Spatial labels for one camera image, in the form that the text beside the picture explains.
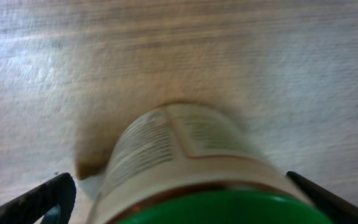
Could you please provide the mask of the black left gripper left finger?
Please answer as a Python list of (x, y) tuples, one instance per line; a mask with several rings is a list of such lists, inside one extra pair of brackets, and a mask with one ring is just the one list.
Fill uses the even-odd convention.
[(65, 172), (1, 205), (0, 224), (68, 224), (75, 199), (75, 182)]

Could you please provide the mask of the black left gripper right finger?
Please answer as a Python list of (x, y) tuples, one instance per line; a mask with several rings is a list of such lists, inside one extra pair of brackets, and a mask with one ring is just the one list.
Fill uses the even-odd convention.
[(358, 207), (322, 188), (302, 175), (288, 171), (286, 176), (328, 216), (333, 223), (358, 223)]

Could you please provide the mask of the green lid jar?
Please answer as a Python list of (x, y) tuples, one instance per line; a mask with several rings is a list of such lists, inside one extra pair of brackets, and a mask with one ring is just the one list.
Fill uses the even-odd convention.
[(222, 113), (168, 105), (119, 138), (89, 223), (329, 223)]

